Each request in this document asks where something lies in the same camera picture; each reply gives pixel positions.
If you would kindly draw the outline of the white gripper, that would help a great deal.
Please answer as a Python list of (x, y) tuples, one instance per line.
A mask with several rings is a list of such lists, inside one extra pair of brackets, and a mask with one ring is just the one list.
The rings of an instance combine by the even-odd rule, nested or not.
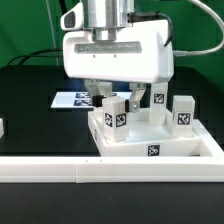
[(125, 111), (137, 113), (145, 83), (167, 82), (174, 74), (172, 22), (165, 14), (136, 12), (132, 3), (78, 3), (60, 25), (65, 71), (85, 79), (94, 107), (112, 95), (112, 83), (100, 80), (141, 82), (129, 84), (125, 101)]

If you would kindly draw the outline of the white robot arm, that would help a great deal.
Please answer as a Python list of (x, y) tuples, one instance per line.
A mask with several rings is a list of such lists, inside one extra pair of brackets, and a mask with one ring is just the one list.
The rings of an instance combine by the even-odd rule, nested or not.
[(136, 13), (134, 0), (80, 0), (61, 17), (67, 75), (83, 78), (94, 103), (99, 82), (128, 82), (126, 107), (140, 109), (146, 83), (165, 83), (174, 73), (172, 23), (158, 12)]

